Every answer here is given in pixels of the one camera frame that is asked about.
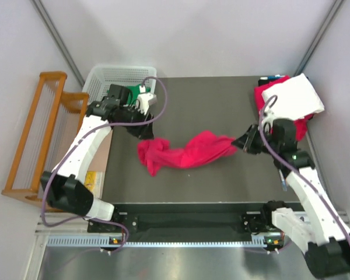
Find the pink t shirt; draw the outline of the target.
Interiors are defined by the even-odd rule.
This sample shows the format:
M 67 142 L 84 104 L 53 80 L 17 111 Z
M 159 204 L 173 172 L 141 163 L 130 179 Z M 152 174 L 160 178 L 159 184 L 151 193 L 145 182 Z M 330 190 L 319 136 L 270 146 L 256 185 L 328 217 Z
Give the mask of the pink t shirt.
M 233 141 L 231 137 L 203 131 L 182 148 L 172 148 L 164 138 L 144 140 L 137 144 L 137 153 L 140 163 L 155 177 L 163 167 L 192 169 L 232 156 L 237 152 Z
M 264 90 L 270 88 L 271 86 L 274 86 L 279 83 L 284 83 L 290 78 L 290 76 L 286 75 L 281 79 L 275 80 L 273 82 L 270 82 L 267 85 L 263 86 L 256 86 L 254 88 L 254 101 L 255 106 L 257 108 L 258 114 L 260 114 L 261 109 L 264 107 L 265 101 L 263 99 L 262 93 Z M 307 122 L 313 118 L 314 114 L 310 114 L 305 116 L 304 118 L 298 119 L 294 121 L 294 124 L 296 126 L 296 140 L 301 141 L 306 133 L 307 133 Z

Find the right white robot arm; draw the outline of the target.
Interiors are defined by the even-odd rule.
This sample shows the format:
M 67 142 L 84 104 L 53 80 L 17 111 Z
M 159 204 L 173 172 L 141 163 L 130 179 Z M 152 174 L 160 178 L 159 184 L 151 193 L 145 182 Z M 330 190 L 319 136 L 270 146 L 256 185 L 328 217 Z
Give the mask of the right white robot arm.
M 232 145 L 251 155 L 270 154 L 309 220 L 302 221 L 282 201 L 269 201 L 261 210 L 262 227 L 284 232 L 315 278 L 350 273 L 350 228 L 331 205 L 310 155 L 298 148 L 294 122 L 278 118 L 251 125 Z

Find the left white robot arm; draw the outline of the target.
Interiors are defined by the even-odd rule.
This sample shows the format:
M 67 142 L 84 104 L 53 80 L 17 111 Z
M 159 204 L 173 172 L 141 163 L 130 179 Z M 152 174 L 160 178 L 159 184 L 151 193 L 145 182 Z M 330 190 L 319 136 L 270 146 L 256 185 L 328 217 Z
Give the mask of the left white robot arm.
M 120 226 L 120 216 L 114 213 L 114 205 L 96 197 L 84 185 L 89 166 L 112 130 L 112 125 L 122 125 L 138 139 L 152 139 L 153 115 L 149 112 L 157 97 L 145 86 L 138 85 L 137 97 L 132 90 L 111 85 L 108 94 L 100 101 L 91 102 L 82 125 L 69 150 L 53 171 L 41 175 L 43 197 L 48 206 L 64 212 L 92 219 L 108 231 Z

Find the green t shirt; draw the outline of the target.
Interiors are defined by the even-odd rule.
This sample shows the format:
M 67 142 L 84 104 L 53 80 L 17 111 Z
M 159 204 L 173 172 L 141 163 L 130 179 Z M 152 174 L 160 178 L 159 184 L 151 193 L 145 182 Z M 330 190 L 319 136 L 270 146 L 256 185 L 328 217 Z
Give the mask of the green t shirt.
M 137 84 L 135 86 L 127 86 L 131 93 L 128 94 L 128 100 L 126 102 L 126 105 L 132 105 L 136 103 L 138 95 L 141 93 L 140 87 L 141 84 Z

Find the brown cardboard sheet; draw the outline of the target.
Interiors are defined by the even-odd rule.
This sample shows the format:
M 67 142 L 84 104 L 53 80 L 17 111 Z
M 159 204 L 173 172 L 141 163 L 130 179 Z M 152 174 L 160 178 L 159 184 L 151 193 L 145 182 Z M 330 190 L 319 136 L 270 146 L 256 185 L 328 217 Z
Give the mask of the brown cardboard sheet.
M 103 139 L 99 148 L 97 149 L 89 167 L 89 172 L 105 172 L 107 167 L 107 162 L 110 153 L 111 139 L 113 136 L 113 130 Z

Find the bundle of marker pens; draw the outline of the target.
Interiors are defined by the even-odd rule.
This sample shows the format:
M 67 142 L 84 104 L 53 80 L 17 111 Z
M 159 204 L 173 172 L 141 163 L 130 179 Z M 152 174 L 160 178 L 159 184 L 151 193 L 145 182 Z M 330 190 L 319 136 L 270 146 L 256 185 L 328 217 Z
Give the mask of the bundle of marker pens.
M 279 177 L 280 177 L 280 180 L 281 180 L 282 189 L 284 191 L 287 191 L 288 190 L 288 185 L 286 183 L 286 179 L 284 177 L 284 174 L 283 174 L 283 172 L 280 169 L 278 169 L 278 173 L 279 173 Z

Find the folded pink t shirt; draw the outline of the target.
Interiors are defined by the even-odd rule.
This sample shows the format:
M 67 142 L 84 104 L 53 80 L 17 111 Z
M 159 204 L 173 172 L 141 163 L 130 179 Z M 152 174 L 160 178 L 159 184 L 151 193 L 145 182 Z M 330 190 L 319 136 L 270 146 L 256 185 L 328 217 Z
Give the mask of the folded pink t shirt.
M 271 86 L 274 86 L 279 83 L 284 83 L 290 78 L 290 76 L 286 75 L 281 79 L 275 80 L 273 82 L 270 82 L 267 85 L 263 86 L 256 86 L 254 88 L 254 101 L 255 106 L 257 108 L 258 114 L 260 114 L 261 109 L 264 107 L 265 101 L 263 99 L 262 93 L 264 90 L 270 88 Z M 304 118 L 298 119 L 294 121 L 294 124 L 296 126 L 296 140 L 301 141 L 306 133 L 307 133 L 307 122 L 313 118 L 314 114 L 310 114 L 305 116 Z

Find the folded dark t shirt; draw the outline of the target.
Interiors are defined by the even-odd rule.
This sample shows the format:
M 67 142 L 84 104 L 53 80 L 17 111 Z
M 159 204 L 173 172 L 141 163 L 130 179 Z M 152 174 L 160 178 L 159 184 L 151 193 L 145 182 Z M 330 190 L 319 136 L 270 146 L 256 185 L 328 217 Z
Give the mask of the folded dark t shirt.
M 258 80 L 258 86 L 267 85 L 270 82 L 283 78 L 283 75 L 263 76 Z

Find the folded white t shirt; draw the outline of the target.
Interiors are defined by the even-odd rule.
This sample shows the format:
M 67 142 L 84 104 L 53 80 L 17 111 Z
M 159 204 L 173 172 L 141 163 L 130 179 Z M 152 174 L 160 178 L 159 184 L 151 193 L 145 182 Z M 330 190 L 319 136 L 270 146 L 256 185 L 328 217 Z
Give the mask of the folded white t shirt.
M 272 96 L 277 96 L 277 100 L 271 107 L 271 111 L 279 118 L 295 121 L 311 114 L 321 113 L 325 109 L 304 73 L 263 91 L 262 97 L 265 102 Z

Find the white plastic laundry basket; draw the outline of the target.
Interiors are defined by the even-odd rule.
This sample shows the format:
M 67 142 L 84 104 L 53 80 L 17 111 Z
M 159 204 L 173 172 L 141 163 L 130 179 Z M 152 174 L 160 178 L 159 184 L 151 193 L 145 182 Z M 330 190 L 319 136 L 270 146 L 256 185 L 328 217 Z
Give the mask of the white plastic laundry basket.
M 152 66 L 114 66 L 99 64 L 89 72 L 82 92 L 89 95 L 87 105 L 102 101 L 107 96 L 110 85 L 119 85 L 133 89 L 148 76 L 157 76 Z

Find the yellow printed booklet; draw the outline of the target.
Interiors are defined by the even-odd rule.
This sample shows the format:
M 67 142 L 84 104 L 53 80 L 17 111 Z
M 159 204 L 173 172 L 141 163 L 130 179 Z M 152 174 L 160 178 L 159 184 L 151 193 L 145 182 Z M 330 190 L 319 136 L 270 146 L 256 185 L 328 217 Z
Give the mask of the yellow printed booklet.
M 85 177 L 85 187 L 97 198 L 103 194 L 105 173 L 100 171 L 88 171 Z

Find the wooden rack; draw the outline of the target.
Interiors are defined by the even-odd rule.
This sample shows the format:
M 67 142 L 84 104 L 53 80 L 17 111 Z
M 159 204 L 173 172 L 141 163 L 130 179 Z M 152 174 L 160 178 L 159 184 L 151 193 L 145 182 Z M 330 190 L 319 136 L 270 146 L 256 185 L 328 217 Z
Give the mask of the wooden rack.
M 67 74 L 42 72 L 2 195 L 41 207 L 40 177 L 66 154 L 79 132 L 88 94 L 67 92 Z

